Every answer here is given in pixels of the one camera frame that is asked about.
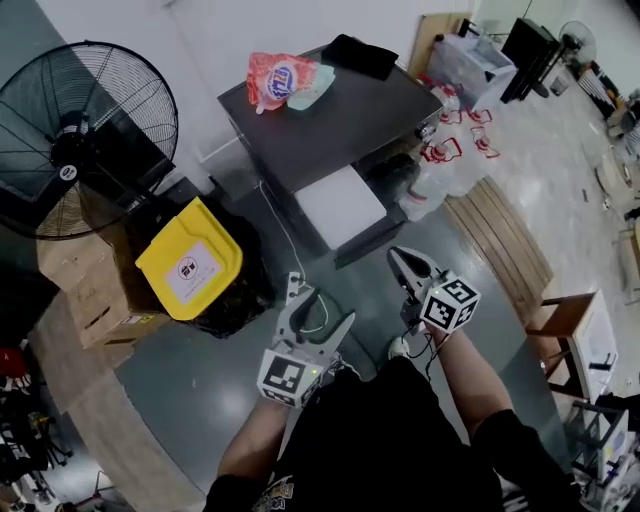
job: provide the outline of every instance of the white box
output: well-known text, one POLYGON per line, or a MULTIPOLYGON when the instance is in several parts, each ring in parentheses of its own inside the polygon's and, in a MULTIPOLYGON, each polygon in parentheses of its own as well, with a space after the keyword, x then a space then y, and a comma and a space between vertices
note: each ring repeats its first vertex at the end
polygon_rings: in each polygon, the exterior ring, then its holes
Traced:
POLYGON ((517 71, 489 41, 447 34, 435 43, 426 74, 434 83, 462 85, 456 91, 462 105, 482 110, 498 104, 517 71))
POLYGON ((466 279, 454 277, 429 290, 420 318, 451 334, 471 321, 480 292, 466 279))
POLYGON ((383 219, 387 210, 348 165, 294 194, 330 249, 337 249, 383 219))
POLYGON ((265 398, 301 408, 320 386, 324 370, 317 364, 265 350, 258 373, 258 389, 265 398))

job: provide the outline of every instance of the white wall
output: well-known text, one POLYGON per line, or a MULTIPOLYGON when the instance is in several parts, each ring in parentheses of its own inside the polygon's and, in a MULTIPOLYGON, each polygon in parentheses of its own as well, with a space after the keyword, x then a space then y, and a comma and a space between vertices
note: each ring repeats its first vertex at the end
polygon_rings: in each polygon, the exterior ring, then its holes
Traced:
POLYGON ((482 0, 474 21, 490 33, 508 34, 516 21, 527 18, 558 36, 564 20, 569 19, 581 0, 482 0))
POLYGON ((580 0, 570 19, 591 29, 596 61, 623 95, 640 87, 640 20, 625 0, 580 0))
POLYGON ((408 61, 420 15, 471 11, 480 0, 38 0, 67 42, 117 43, 144 55, 176 97, 176 164, 198 186, 197 151, 234 133, 216 97, 246 77, 252 51, 298 54, 340 33, 386 47, 408 61))

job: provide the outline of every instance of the power cord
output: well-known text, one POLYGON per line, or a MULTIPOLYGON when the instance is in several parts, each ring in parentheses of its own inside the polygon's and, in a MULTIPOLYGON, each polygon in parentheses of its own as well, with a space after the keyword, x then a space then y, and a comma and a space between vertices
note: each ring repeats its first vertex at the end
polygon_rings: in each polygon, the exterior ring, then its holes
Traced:
MULTIPOLYGON (((287 237, 287 240, 289 241, 289 245, 291 246, 291 249, 293 251, 293 257, 296 259, 296 262, 298 263, 298 267, 300 268, 300 275, 302 276, 302 282, 300 283, 300 287, 312 288, 307 283, 307 273, 304 270, 302 261, 300 261, 300 257, 298 256, 298 250, 296 249, 296 245, 293 243, 293 239, 291 238, 291 236, 289 235, 289 232, 284 227, 284 224, 280 220, 280 217, 278 217, 276 210, 274 209, 273 205, 271 204, 271 201, 269 201, 267 194, 262 188, 263 183, 264 181, 260 180, 260 183, 258 184, 258 188, 260 189, 260 193, 262 194, 262 197, 264 197, 264 200, 267 202, 267 205, 269 205, 269 209, 271 210, 271 213, 273 214, 275 219, 278 221, 278 224, 280 225, 280 229, 282 229, 282 232, 285 234, 285 236, 287 237)), ((314 332, 321 331, 329 323, 329 311, 327 310, 327 305, 325 304, 324 299, 322 298, 322 295, 320 294, 318 295, 318 300, 320 301, 320 305, 324 310, 324 321, 322 322, 322 325, 320 325, 319 327, 314 327, 313 329, 300 329, 300 332, 303 334, 312 334, 314 332)))
MULTIPOLYGON (((404 337, 411 331, 411 329, 413 329, 413 327, 409 327, 409 329, 407 329, 402 334, 402 339, 403 340, 404 340, 404 337)), ((424 337, 427 338, 427 343, 425 344, 423 349, 418 354, 416 354, 415 356, 412 356, 411 354, 407 354, 407 356, 409 357, 409 359, 418 359, 420 356, 422 356, 422 354, 424 354, 427 351, 427 349, 429 349, 430 357, 429 357, 429 361, 427 361, 427 364, 424 367, 424 373, 427 376, 427 380, 429 382, 431 382, 431 375, 429 374, 429 370, 431 369, 431 363, 433 363, 433 361, 436 359, 436 357, 438 357, 438 353, 440 352, 440 350, 442 350, 442 347, 444 347, 444 344, 447 341, 449 341, 449 338, 451 337, 451 335, 447 334, 442 339, 442 343, 440 343, 440 346, 438 346, 438 348, 436 348, 436 350, 433 350, 433 335, 430 332, 425 332, 424 333, 424 337)))

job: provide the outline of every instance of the black standing fan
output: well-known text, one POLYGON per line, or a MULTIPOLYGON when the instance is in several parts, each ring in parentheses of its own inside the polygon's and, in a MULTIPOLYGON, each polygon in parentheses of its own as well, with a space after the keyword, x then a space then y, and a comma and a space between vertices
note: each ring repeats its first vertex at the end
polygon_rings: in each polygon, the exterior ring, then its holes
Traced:
POLYGON ((117 222, 173 169, 178 112, 158 70, 126 48, 51 50, 0 89, 0 223, 62 240, 117 222))

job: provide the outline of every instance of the yellow container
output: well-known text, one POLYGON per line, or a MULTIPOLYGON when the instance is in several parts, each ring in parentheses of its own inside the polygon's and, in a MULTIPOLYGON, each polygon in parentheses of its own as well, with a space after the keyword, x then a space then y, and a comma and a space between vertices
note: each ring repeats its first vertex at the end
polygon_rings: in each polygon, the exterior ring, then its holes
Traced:
POLYGON ((136 266, 172 318, 192 320, 238 276, 242 250, 195 198, 162 228, 136 266))

